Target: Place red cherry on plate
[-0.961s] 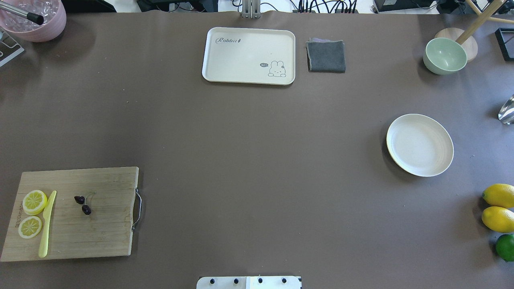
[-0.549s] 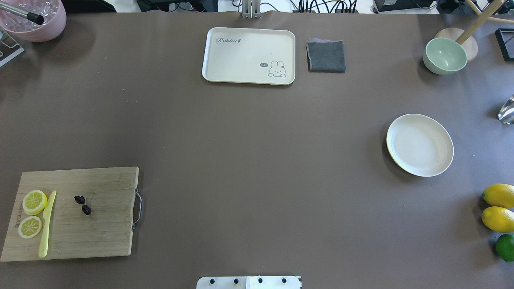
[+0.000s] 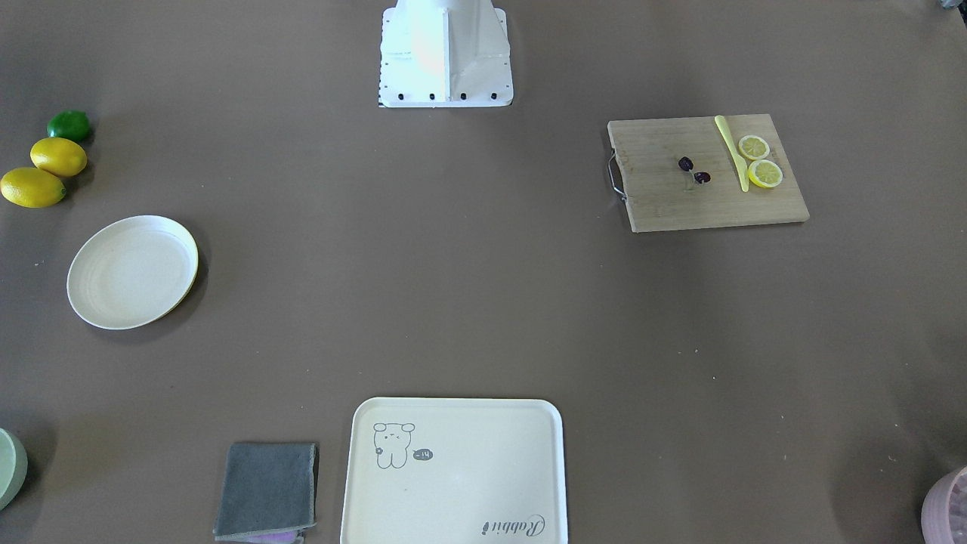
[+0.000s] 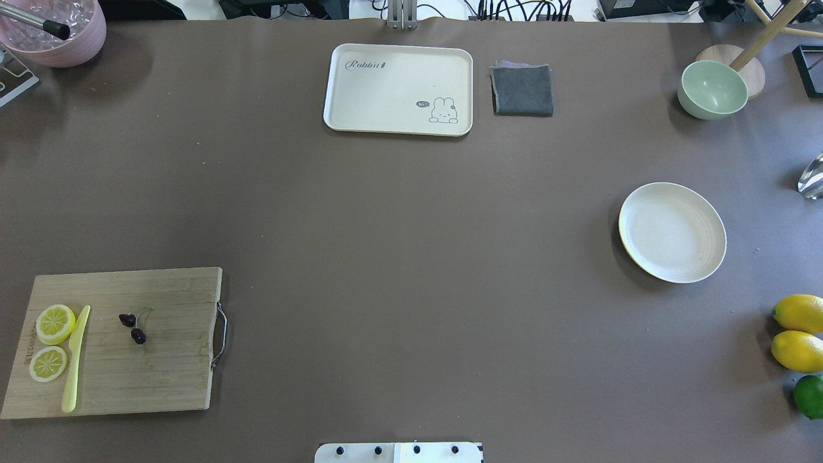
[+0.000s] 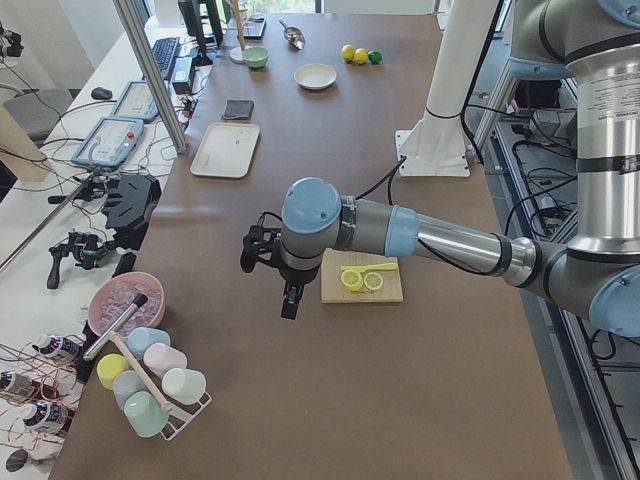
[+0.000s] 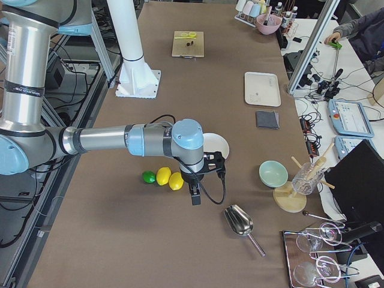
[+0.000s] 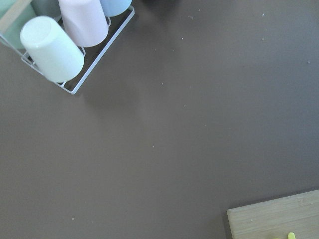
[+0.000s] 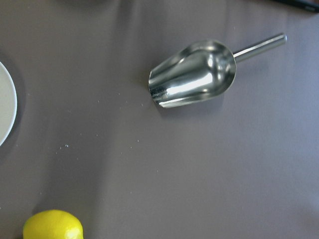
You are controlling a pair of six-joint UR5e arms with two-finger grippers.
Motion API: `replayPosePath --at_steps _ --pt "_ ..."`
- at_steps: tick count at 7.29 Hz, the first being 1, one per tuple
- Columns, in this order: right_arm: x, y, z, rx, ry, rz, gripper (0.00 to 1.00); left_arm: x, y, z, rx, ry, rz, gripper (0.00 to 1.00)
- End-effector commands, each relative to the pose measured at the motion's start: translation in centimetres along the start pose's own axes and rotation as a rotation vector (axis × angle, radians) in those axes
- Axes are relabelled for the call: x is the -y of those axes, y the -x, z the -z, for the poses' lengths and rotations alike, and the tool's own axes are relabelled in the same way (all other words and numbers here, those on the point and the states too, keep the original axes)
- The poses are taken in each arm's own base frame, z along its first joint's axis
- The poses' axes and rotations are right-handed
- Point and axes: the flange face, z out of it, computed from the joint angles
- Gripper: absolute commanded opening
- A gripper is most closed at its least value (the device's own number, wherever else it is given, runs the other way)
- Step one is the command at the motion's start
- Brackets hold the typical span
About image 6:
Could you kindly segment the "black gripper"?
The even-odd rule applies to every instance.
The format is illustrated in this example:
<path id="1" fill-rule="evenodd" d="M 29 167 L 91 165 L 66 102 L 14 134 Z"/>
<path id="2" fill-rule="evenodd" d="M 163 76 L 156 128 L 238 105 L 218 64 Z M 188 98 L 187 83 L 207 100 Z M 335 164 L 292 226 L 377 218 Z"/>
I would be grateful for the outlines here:
<path id="1" fill-rule="evenodd" d="M 204 177 L 203 173 L 187 173 L 181 170 L 182 179 L 188 184 L 189 192 L 191 192 L 192 205 L 200 205 L 200 190 L 205 187 L 201 184 Z"/>

